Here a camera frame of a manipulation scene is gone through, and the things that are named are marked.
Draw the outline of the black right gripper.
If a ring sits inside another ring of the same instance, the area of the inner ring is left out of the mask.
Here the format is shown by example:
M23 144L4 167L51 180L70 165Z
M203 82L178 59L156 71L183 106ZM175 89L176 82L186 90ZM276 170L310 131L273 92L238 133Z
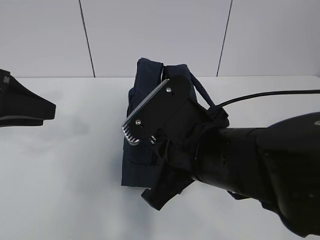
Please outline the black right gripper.
M181 108L156 130L153 150L161 159L161 170L151 189L141 197L160 211L173 197L199 180L197 149L206 131L225 128L225 110L211 106L205 109L188 99Z

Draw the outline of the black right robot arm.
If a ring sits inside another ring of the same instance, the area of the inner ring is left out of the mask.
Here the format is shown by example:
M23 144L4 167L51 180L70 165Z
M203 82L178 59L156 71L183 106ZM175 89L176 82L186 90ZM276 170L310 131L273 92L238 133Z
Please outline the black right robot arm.
M320 233L320 114L291 117L269 127L230 128L224 110L199 104L143 113L151 121L162 160L143 199L160 210L195 181L254 199L300 237Z

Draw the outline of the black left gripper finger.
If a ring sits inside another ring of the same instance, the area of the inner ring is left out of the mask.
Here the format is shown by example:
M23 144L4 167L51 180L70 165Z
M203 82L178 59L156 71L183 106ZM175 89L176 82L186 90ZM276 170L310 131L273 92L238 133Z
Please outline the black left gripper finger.
M1 120L53 120L56 105L19 83L9 71L0 71Z
M43 118L27 116L1 116L0 127L39 127L44 124Z

